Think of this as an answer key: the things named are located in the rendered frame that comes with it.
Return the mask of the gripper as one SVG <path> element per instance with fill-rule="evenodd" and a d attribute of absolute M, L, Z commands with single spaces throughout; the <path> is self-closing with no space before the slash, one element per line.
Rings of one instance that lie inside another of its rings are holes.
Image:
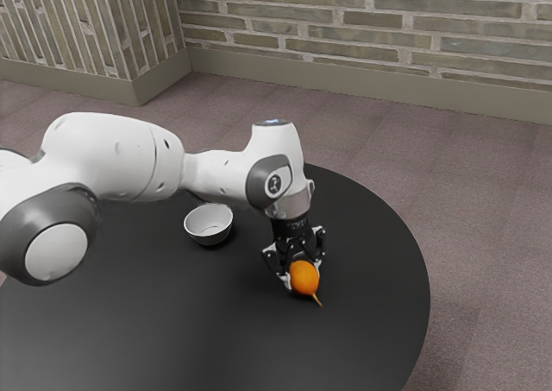
<path fill-rule="evenodd" d="M 295 218 L 272 218 L 274 242 L 260 251 L 261 257 L 287 290 L 291 290 L 290 247 L 305 252 L 308 261 L 321 263 L 326 256 L 327 231 L 323 226 L 311 227 L 308 213 Z"/>

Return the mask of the orange fruit with stem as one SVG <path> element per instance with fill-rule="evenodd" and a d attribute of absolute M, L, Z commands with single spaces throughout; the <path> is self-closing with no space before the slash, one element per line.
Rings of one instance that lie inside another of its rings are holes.
<path fill-rule="evenodd" d="M 292 291 L 297 296 L 305 300 L 310 298 L 323 308 L 323 303 L 317 297 L 320 275 L 314 264 L 306 260 L 295 261 L 289 267 L 289 275 Z"/>

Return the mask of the white bowl with dark outside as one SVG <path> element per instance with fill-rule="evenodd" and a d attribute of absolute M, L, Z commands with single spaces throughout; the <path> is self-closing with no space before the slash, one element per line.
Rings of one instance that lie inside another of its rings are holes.
<path fill-rule="evenodd" d="M 234 214 L 226 205 L 204 204 L 190 211 L 183 225 L 188 236 L 203 246 L 223 242 L 229 235 Z"/>

